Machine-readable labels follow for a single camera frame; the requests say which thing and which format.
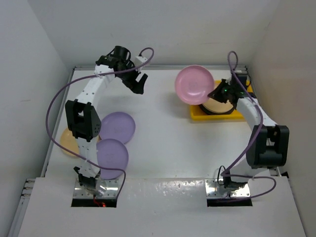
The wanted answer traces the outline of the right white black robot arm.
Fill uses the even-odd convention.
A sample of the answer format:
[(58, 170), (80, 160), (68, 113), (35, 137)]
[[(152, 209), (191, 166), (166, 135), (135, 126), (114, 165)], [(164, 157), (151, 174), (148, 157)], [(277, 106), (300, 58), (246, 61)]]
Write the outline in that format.
[(272, 120), (241, 82), (235, 78), (222, 79), (208, 96), (217, 102), (230, 102), (251, 129), (248, 145), (221, 174), (225, 188), (243, 186), (259, 173), (285, 165), (289, 128)]

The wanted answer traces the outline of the purple plastic plate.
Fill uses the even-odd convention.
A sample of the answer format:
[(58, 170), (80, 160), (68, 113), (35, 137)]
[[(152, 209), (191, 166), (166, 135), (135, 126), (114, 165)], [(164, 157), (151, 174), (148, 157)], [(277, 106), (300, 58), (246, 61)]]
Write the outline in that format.
[(99, 136), (101, 140), (116, 139), (124, 144), (128, 143), (136, 130), (133, 117), (125, 112), (108, 114), (101, 120)]
[(102, 179), (116, 179), (126, 170), (129, 155), (126, 146), (116, 139), (104, 139), (97, 143), (97, 162), (99, 166), (105, 168), (115, 168), (115, 170), (100, 170)]

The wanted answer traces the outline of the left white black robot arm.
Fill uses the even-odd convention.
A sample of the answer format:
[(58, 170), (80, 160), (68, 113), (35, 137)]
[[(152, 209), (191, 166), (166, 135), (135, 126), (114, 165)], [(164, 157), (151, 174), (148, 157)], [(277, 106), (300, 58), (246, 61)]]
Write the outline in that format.
[(65, 104), (68, 129), (76, 139), (79, 156), (83, 161), (74, 170), (78, 174), (79, 183), (95, 189), (96, 176), (100, 169), (97, 163), (97, 137), (101, 130), (101, 120), (96, 108), (100, 98), (115, 79), (135, 94), (144, 93), (146, 74), (141, 74), (142, 67), (149, 59), (139, 54), (134, 60), (130, 59), (130, 51), (122, 46), (115, 46), (107, 55), (102, 55), (95, 63), (94, 74), (82, 92)]

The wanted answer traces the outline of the yellow plastic plate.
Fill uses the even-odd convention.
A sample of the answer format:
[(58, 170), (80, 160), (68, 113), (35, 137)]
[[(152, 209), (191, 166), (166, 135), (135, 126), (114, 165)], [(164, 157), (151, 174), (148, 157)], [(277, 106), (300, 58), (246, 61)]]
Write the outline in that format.
[(86, 152), (83, 152), (82, 143), (86, 144), (85, 139), (79, 138), (80, 143), (78, 144), (77, 139), (73, 136), (72, 132), (65, 128), (61, 137), (60, 137), (60, 145), (65, 147), (67, 150), (70, 150), (73, 153), (79, 154), (83, 157), (86, 157)]
[(226, 103), (217, 102), (214, 99), (209, 98), (203, 105), (214, 112), (225, 112), (233, 108), (233, 105), (228, 101)]

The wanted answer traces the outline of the pink plastic plate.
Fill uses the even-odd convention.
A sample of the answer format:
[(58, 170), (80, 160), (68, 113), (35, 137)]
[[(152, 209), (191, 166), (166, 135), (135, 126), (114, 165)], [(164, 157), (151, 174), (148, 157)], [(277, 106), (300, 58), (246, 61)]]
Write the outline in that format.
[(209, 93), (215, 88), (211, 72), (200, 65), (190, 65), (182, 69), (175, 79), (175, 92), (179, 99), (189, 105), (205, 103)]

